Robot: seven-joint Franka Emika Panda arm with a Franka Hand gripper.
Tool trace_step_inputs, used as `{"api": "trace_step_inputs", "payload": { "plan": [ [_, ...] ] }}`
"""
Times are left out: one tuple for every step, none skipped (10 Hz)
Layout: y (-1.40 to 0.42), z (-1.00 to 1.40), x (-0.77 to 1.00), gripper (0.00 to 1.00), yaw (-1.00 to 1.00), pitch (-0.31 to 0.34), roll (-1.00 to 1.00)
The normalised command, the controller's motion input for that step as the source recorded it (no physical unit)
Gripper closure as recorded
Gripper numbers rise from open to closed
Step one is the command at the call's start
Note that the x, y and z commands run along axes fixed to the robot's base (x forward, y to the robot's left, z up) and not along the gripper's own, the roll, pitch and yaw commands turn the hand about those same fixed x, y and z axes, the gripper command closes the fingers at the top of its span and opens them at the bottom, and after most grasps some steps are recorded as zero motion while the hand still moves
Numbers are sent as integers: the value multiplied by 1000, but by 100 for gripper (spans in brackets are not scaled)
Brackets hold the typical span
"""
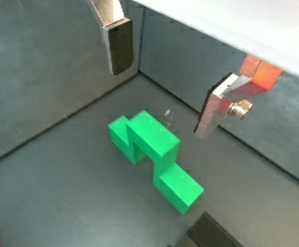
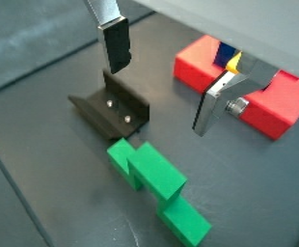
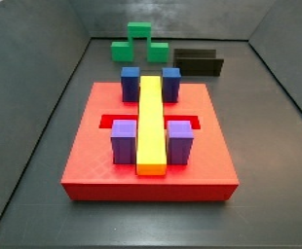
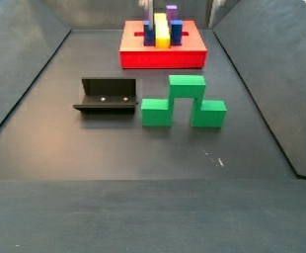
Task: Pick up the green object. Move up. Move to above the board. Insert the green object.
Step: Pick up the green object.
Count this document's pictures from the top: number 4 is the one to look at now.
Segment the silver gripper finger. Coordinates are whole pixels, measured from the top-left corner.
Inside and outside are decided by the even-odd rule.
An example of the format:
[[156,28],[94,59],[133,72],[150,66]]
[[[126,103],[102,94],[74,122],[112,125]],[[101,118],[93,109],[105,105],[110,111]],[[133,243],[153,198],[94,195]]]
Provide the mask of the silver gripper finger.
[[144,9],[144,19],[153,18],[153,0],[138,0],[138,6]]

